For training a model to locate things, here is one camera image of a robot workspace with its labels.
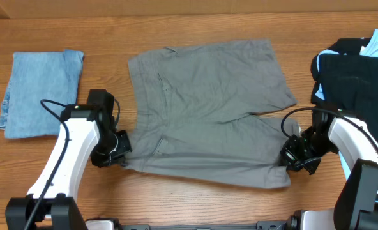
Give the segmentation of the folded blue denim garment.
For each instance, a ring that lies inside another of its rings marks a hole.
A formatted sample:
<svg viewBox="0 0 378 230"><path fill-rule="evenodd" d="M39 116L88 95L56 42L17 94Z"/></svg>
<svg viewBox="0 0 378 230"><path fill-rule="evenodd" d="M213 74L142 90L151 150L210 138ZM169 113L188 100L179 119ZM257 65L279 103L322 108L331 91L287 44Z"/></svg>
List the folded blue denim garment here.
<svg viewBox="0 0 378 230"><path fill-rule="evenodd" d="M60 122L40 100L74 104L82 74L84 53L16 52L11 77L1 103L0 129L7 139L58 135Z"/></svg>

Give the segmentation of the grey shorts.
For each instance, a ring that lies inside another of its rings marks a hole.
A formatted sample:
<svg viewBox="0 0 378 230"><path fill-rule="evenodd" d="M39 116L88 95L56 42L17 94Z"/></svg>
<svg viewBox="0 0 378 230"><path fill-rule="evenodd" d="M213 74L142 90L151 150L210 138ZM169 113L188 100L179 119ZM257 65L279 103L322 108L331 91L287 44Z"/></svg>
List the grey shorts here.
<svg viewBox="0 0 378 230"><path fill-rule="evenodd" d="M280 163L300 127L269 40L166 47L128 61L137 103L125 167L254 188L291 184Z"/></svg>

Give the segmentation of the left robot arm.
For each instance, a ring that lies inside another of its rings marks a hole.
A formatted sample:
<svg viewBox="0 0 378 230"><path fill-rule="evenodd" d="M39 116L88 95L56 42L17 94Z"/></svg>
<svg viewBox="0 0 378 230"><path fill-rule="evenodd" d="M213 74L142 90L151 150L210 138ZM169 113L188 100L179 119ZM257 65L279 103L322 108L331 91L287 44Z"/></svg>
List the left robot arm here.
<svg viewBox="0 0 378 230"><path fill-rule="evenodd" d="M88 161L108 167L125 161L132 147L125 130L117 130L113 108L119 102L104 89L92 89L85 104L68 104L56 114L60 131L49 160L22 198L9 200L5 217L8 229L120 229L116 218L84 220L76 200Z"/></svg>

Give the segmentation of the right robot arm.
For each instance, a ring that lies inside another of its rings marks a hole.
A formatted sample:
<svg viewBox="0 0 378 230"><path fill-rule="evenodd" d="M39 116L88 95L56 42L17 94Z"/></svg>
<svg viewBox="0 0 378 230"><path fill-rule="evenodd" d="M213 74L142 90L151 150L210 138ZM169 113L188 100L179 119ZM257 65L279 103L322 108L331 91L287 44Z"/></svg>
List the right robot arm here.
<svg viewBox="0 0 378 230"><path fill-rule="evenodd" d="M311 107L312 126L288 135L280 154L290 171L314 174L329 153L338 153L345 185L334 208L299 210L282 229L378 229L378 143L366 123L353 114Z"/></svg>

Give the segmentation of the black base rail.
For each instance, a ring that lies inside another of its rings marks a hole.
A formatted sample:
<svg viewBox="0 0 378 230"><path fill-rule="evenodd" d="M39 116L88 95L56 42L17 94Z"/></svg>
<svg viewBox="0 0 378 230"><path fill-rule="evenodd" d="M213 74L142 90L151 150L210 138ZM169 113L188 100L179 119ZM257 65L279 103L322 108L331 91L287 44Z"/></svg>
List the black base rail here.
<svg viewBox="0 0 378 230"><path fill-rule="evenodd" d="M255 224L211 224L150 226L149 224L122 225L118 219L92 219L86 221L88 229L96 230L298 230L298 220L258 221Z"/></svg>

